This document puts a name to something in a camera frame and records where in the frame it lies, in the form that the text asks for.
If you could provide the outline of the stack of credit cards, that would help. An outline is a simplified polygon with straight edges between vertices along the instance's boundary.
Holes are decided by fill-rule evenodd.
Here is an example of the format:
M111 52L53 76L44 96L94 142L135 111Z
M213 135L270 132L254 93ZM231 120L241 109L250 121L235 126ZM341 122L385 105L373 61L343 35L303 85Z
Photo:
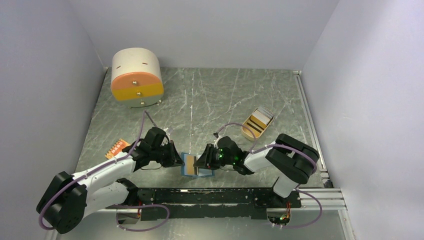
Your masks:
M270 125L274 117L274 113L269 109L259 106L247 118L245 124L258 132L263 132Z

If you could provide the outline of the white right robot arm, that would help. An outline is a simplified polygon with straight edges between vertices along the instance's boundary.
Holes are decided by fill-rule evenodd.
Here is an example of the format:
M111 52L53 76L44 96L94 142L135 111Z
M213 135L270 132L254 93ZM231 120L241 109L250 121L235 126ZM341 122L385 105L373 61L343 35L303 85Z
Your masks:
M226 165L241 175L275 167L279 177L272 186L270 202L282 207L289 200L291 192L304 185L314 174L320 159L319 152L311 146L281 133L271 144L253 152L242 150L230 137L219 137L215 143L208 143L202 155L194 162L198 169L217 170Z

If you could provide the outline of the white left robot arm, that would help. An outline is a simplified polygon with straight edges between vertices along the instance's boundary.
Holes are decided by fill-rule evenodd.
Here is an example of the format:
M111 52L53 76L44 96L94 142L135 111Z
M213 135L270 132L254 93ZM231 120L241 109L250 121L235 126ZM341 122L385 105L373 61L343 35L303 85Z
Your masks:
M140 199L139 188L125 177L150 162L163 168L185 164L168 133L158 127L94 167L56 174L36 206L38 223L46 230L65 234L98 210L147 206L147 201Z

